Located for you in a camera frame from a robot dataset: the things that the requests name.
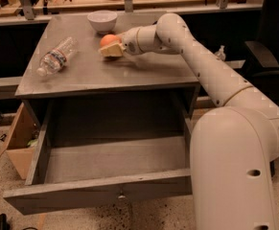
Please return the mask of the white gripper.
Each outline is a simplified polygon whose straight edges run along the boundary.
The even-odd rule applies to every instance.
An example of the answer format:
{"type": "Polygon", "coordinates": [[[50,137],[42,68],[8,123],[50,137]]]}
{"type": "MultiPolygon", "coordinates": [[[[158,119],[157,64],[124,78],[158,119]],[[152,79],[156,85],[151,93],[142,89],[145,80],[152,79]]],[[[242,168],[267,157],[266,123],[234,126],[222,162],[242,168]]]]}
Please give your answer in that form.
{"type": "Polygon", "coordinates": [[[119,34],[122,44],[119,42],[113,42],[105,45],[104,47],[100,48],[100,54],[105,58],[118,58],[121,57],[124,52],[133,56],[140,55],[142,51],[138,43],[139,31],[140,27],[136,27],[119,34]]]}

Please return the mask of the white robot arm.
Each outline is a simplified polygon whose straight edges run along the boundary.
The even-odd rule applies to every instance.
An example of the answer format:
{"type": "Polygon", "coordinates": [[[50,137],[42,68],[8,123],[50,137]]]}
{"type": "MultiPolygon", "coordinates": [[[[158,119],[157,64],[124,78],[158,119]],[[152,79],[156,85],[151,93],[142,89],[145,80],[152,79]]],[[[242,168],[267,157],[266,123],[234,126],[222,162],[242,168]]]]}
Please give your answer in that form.
{"type": "Polygon", "coordinates": [[[197,230],[278,230],[269,164],[279,157],[279,106],[200,44],[175,13],[104,36],[100,52],[179,54],[214,103],[190,142],[197,230]]]}

